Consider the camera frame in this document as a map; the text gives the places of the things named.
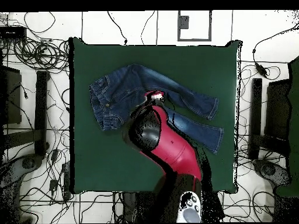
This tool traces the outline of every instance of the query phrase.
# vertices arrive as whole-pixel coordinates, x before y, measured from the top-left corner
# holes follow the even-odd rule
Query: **floor tile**
[[[9,133],[13,132],[19,132],[21,130],[8,130]],[[47,152],[49,153],[48,160],[49,162],[51,161],[51,155],[53,154],[52,150],[55,148],[59,149],[60,152],[58,154],[57,162],[55,163],[54,166],[52,166],[52,170],[50,169],[50,165],[46,163],[47,159],[43,159],[43,162],[41,166],[31,172],[28,173],[24,179],[23,183],[20,189],[20,194],[25,195],[31,188],[37,187],[40,188],[44,193],[46,193],[49,190],[49,185],[50,185],[50,180],[51,178],[59,178],[61,169],[62,169],[62,164],[69,161],[69,152],[68,149],[65,148],[62,144],[64,145],[69,145],[69,138],[67,137],[67,134],[65,133],[67,131],[58,131],[53,132],[53,131],[47,131],[47,142],[50,145],[49,150]],[[22,145],[18,146],[12,149],[8,150],[8,158],[11,160],[13,157],[21,157],[24,155],[28,154],[34,154],[34,145],[33,144],[27,144],[27,145]],[[43,194],[37,190],[31,191],[29,193],[29,196],[24,198],[26,200],[38,200],[43,196]],[[61,200],[61,193],[58,192],[57,199]]]
[[[27,114],[31,125],[34,127],[35,106],[36,106],[36,72],[25,65],[9,64],[9,67],[20,70],[22,76],[22,89],[20,92],[20,108]],[[69,105],[69,91],[63,95],[64,101],[61,100],[62,93],[69,88],[69,78],[65,72],[58,75],[51,75],[47,85],[47,128],[66,129],[69,127],[69,112],[66,107]],[[30,124],[25,113],[21,110],[22,122],[20,124],[9,124],[9,128],[30,128]]]
[[[253,207],[243,206],[231,206],[224,207],[224,213],[226,217],[223,219],[224,222],[271,222],[272,217],[267,213],[267,208],[256,207],[256,217]]]
[[[109,223],[111,219],[113,223],[112,206],[112,203],[81,203],[82,223]],[[123,213],[122,205],[117,204],[115,210],[116,215],[120,216]]]
[[[231,40],[231,23],[231,10],[213,10],[211,41],[178,41],[178,10],[159,10],[158,45],[225,46]]]
[[[95,191],[87,191],[81,194],[82,202],[113,202],[112,192],[111,191],[103,191],[103,192],[95,192]]]
[[[237,182],[239,190],[236,194],[225,194],[224,205],[236,204],[249,206],[249,200],[252,205],[251,201],[257,192],[266,191],[272,193],[270,183],[259,177],[254,170],[249,169],[253,169],[253,166],[250,166],[250,163],[248,163],[246,167],[244,165],[238,168]],[[266,196],[266,194],[257,195],[255,197],[255,203],[260,206],[274,205],[273,198],[271,196]]]
[[[25,24],[24,16],[26,12],[12,12],[9,17],[10,25]],[[49,12],[29,12],[26,15],[26,23],[30,29],[35,32],[42,32],[48,29],[52,23],[53,26],[45,32],[38,33],[41,38],[62,39],[68,40],[70,37],[81,36],[81,17],[82,12],[52,12],[54,17]],[[30,31],[27,31],[27,36],[35,39]]]
[[[142,41],[145,45],[156,44],[157,11],[155,13],[154,10],[109,11],[109,14],[121,28],[123,36],[127,39],[127,45],[142,45]],[[82,37],[85,43],[124,45],[123,36],[119,28],[109,18],[107,11],[83,13]]]
[[[75,224],[74,219],[74,210],[75,213],[78,212],[78,204],[75,204],[75,208],[73,203],[67,203],[64,205],[54,204],[54,205],[45,205],[44,202],[21,202],[22,209],[26,211],[28,209],[29,212],[35,213],[39,216],[39,220],[37,224]],[[30,216],[28,213],[22,212],[22,217]],[[33,223],[36,222],[37,217],[31,215],[34,218]]]
[[[253,61],[252,50],[263,39],[294,27],[299,22],[296,10],[234,10],[232,38],[242,40],[241,60]],[[260,43],[256,61],[290,62],[298,56],[298,30]]]

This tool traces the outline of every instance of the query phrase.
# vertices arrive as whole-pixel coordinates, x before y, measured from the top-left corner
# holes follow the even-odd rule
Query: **power adapter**
[[[59,154],[58,149],[53,150],[53,154],[51,156],[52,165],[56,162],[56,160],[58,158],[58,154]]]
[[[255,68],[256,70],[264,77],[264,78],[267,78],[267,71],[266,69],[259,65],[257,62],[255,63]]]
[[[50,181],[50,187],[49,187],[49,191],[57,191],[58,188],[58,181],[57,180],[51,180]]]

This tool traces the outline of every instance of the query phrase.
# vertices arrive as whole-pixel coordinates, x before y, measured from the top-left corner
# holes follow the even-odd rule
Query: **jeans leg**
[[[197,123],[167,107],[164,107],[164,109],[168,114],[168,123],[170,125],[175,125],[177,129],[203,144],[212,153],[216,154],[218,152],[224,134],[223,128]]]

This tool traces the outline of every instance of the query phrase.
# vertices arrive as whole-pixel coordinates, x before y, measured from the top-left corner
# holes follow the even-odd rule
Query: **black bracket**
[[[211,41],[212,40],[212,11],[209,11],[208,38],[180,38],[180,30],[189,29],[189,17],[181,16],[178,11],[178,41]]]
[[[180,16],[180,29],[188,29],[188,28],[189,28],[189,17]]]

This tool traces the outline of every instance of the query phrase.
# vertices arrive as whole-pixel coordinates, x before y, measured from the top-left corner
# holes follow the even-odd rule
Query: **black stand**
[[[248,140],[249,160],[259,158],[260,147],[288,157],[290,153],[290,145],[287,140],[290,105],[287,94],[290,88],[291,82],[289,80],[269,83],[265,135],[262,136],[260,134],[262,79],[253,78]]]

